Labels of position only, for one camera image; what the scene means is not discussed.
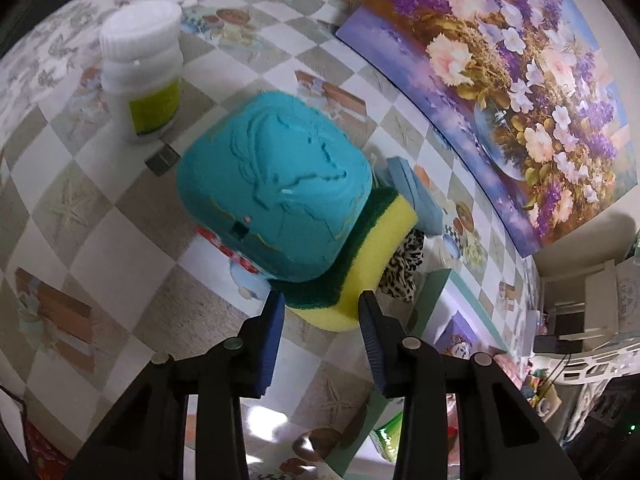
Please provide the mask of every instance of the yellow sponge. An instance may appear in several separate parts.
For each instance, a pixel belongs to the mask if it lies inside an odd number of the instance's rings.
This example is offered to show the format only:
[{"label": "yellow sponge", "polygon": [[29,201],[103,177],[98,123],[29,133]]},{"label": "yellow sponge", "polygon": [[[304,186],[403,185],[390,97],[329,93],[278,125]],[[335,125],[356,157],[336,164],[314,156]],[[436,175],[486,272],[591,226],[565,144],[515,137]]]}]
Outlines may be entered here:
[{"label": "yellow sponge", "polygon": [[340,256],[324,275],[306,283],[271,285],[312,325],[331,332],[353,330],[360,294],[378,288],[386,265],[417,220],[396,190],[373,189]]}]

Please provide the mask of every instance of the bottle label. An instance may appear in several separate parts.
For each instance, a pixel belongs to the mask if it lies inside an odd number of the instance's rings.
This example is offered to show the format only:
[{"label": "bottle label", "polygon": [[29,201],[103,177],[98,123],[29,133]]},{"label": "bottle label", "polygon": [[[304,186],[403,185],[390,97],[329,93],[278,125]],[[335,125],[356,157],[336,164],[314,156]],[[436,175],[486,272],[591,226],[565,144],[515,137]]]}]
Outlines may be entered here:
[{"label": "bottle label", "polygon": [[180,105],[180,79],[176,79],[155,94],[129,103],[136,135],[141,137],[165,126]]}]

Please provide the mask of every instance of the leopard print fabric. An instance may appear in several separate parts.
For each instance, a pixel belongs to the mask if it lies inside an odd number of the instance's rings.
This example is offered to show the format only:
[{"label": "leopard print fabric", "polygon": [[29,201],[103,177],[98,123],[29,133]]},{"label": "leopard print fabric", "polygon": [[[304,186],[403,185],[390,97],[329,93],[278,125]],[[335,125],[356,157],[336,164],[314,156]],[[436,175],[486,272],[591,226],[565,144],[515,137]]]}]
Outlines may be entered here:
[{"label": "leopard print fabric", "polygon": [[414,302],[414,272],[422,264],[424,233],[413,228],[389,260],[380,280],[380,290],[392,298]]}]

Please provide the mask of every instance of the patterned tablecloth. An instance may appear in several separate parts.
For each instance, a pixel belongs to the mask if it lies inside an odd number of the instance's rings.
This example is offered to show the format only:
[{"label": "patterned tablecloth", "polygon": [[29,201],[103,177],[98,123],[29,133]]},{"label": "patterned tablecloth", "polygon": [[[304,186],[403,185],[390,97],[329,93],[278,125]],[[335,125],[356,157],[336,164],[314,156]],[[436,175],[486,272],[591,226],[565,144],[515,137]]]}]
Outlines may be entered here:
[{"label": "patterned tablecloth", "polygon": [[[400,155],[424,168],[458,235],[453,248],[441,237],[427,240],[417,281],[429,270],[456,269],[517,353],[523,311],[537,301],[533,261],[517,254],[473,176],[423,114],[334,38],[350,10],[345,0],[177,0],[185,10],[182,107],[163,141],[142,145],[112,130],[100,88],[100,24],[130,1],[74,0],[0,60],[0,382],[24,397],[47,438],[75,453],[155,351],[201,354],[260,311],[261,301],[239,293],[226,257],[194,233],[174,169],[162,158],[145,161],[164,144],[184,153],[267,89],[322,108],[367,156]],[[319,79],[347,98],[328,99]],[[365,113],[350,108],[354,96]],[[91,307],[94,372],[25,322],[18,267]],[[515,287],[512,312],[497,301],[502,281]],[[379,296],[408,318],[410,304]],[[358,332],[324,332],[288,312],[273,386],[243,403],[251,468],[282,463],[298,478],[322,478],[320,469],[301,468],[292,442],[316,428],[343,431],[370,388]]]}]

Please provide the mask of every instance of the white ribbed cap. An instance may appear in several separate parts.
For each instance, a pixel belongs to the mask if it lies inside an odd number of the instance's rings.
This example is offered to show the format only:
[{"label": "white ribbed cap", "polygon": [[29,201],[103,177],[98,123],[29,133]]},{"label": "white ribbed cap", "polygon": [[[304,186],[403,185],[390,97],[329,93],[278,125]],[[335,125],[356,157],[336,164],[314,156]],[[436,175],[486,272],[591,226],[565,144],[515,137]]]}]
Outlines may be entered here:
[{"label": "white ribbed cap", "polygon": [[102,56],[129,62],[162,52],[177,41],[181,15],[171,0],[139,0],[123,7],[100,30]]}]

